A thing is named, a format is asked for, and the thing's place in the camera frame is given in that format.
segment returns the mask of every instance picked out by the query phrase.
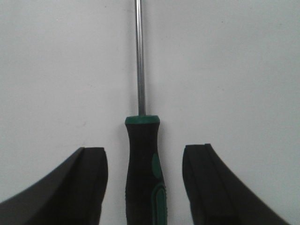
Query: screwdriver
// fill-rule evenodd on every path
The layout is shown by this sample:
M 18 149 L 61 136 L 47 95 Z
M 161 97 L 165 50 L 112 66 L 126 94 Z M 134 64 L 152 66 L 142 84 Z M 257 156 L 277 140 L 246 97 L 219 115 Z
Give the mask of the screwdriver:
M 125 191 L 127 225 L 167 225 L 165 183 L 158 157 L 158 116 L 146 115 L 142 2 L 135 0 L 138 115 L 127 117 L 129 164 Z

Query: metal shaft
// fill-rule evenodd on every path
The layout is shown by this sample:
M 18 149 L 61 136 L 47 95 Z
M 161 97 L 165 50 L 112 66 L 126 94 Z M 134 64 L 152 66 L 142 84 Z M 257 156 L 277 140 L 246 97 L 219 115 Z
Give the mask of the metal shaft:
M 146 115 L 145 107 L 145 75 L 143 50 L 142 0 L 135 0 L 135 31 L 136 31 L 136 65 L 139 115 Z

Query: curved black object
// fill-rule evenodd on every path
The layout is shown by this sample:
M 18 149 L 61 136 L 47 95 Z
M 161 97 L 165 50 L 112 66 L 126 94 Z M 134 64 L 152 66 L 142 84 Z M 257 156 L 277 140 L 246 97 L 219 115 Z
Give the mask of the curved black object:
M 195 225 L 288 225 L 230 171 L 210 144 L 187 145 L 182 171 Z
M 108 178 L 103 148 L 79 148 L 43 179 L 0 204 L 1 225 L 98 225 Z

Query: white wall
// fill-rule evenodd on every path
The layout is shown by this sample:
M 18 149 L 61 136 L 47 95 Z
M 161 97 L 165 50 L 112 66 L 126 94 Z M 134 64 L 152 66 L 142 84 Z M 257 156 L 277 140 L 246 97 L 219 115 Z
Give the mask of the white wall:
M 101 224 L 126 224 L 135 115 L 133 0 L 0 0 L 0 201 L 78 147 L 105 147 Z M 191 225 L 186 144 L 211 143 L 300 224 L 300 2 L 145 0 L 147 110 L 161 118 L 169 224 Z

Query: black and green handle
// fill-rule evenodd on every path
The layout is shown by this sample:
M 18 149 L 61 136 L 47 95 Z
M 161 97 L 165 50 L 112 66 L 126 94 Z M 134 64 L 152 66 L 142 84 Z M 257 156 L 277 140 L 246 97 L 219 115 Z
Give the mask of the black and green handle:
M 127 225 L 166 225 L 165 183 L 158 157 L 158 116 L 125 121 L 130 155 L 126 183 Z

